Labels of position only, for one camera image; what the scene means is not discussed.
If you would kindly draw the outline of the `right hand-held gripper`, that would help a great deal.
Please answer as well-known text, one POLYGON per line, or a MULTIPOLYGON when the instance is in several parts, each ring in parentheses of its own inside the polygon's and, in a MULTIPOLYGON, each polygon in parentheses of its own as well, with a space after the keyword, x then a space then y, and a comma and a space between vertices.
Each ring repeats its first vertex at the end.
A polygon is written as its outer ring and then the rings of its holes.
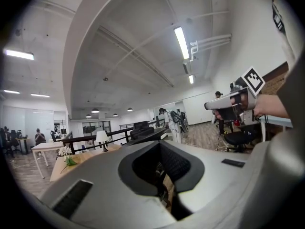
POLYGON ((206 110, 216 110, 223 120, 238 120, 241 125, 254 125, 258 118, 254 116, 257 97, 265 85, 258 71, 251 66, 237 80, 230 83, 228 95, 208 101, 206 110))

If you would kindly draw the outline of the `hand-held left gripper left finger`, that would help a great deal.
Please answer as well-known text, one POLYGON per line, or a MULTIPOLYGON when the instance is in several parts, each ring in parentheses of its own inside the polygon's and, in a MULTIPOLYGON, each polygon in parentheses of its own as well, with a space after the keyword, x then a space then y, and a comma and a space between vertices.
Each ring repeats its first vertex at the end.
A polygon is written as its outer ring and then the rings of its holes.
POLYGON ((41 202, 60 228, 162 229, 176 218, 148 181, 172 141, 149 141, 94 155, 55 181, 41 202))

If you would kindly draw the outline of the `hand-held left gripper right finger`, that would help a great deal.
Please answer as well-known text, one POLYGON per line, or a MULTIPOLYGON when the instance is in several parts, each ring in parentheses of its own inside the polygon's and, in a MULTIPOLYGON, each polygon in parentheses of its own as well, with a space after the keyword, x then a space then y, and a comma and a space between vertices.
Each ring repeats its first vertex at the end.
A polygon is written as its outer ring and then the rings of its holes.
POLYGON ((220 152, 183 145, 173 141, 159 142, 159 158, 174 184, 172 211, 161 208, 160 214, 178 213, 189 216, 207 207, 222 192, 242 168, 225 164, 224 160, 244 165, 249 154, 220 152))

